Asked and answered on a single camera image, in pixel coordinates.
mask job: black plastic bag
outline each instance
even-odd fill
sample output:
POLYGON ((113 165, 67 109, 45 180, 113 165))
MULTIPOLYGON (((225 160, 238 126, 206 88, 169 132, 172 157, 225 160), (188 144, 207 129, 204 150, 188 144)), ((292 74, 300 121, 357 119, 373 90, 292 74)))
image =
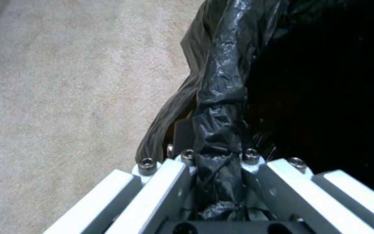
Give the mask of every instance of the black plastic bag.
POLYGON ((191 69, 136 161, 191 118, 201 219, 244 219, 238 155, 343 169, 374 189, 374 1, 208 0, 181 42, 191 69))

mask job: floor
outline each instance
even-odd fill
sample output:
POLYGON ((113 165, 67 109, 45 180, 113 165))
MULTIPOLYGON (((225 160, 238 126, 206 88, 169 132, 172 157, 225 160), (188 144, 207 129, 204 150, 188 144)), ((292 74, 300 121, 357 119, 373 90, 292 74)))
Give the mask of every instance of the floor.
POLYGON ((0 233, 41 233, 131 170, 201 3, 0 0, 0 233))

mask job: white metal bar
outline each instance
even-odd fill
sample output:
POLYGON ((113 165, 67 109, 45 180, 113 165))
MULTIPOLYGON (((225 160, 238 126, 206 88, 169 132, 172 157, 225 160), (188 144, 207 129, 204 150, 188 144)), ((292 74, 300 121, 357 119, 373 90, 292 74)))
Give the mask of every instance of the white metal bar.
POLYGON ((102 233, 141 187, 139 177, 114 170, 44 234, 102 233))
POLYGON ((178 215, 190 186, 188 167, 167 159, 106 233, 155 233, 162 221, 178 215))
POLYGON ((313 177, 313 182, 374 228, 374 191, 342 170, 313 177))
POLYGON ((246 173, 245 178, 282 221, 297 215, 318 234, 374 233, 374 229, 284 159, 262 165, 255 176, 246 173))

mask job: hex bolt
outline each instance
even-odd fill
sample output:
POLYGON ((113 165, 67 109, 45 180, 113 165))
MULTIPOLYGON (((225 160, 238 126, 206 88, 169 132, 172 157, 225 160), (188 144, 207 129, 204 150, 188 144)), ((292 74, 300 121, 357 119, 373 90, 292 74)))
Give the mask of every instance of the hex bolt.
POLYGON ((183 150, 183 152, 181 152, 181 161, 187 166, 194 166, 194 150, 183 150))
POLYGON ((167 158, 172 159, 172 144, 167 145, 167 158))
POLYGON ((138 171, 143 176, 153 175, 157 171, 157 163, 152 158, 144 158, 138 163, 138 171))
POLYGON ((249 165, 255 165, 259 162, 260 155, 255 149, 249 148, 245 151, 245 154, 242 155, 242 161, 249 165))
POLYGON ((305 173, 305 169, 307 169, 307 164, 300 158, 292 157, 288 159, 288 163, 299 170, 301 173, 305 173))

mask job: crumpled plastic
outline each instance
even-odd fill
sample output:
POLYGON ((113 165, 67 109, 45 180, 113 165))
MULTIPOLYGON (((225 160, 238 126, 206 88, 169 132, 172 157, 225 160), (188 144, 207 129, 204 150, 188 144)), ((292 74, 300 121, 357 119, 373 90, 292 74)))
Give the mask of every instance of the crumpled plastic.
POLYGON ((374 189, 374 0, 207 0, 181 46, 191 73, 135 159, 163 161, 191 117, 200 219, 245 219, 249 144, 374 189))

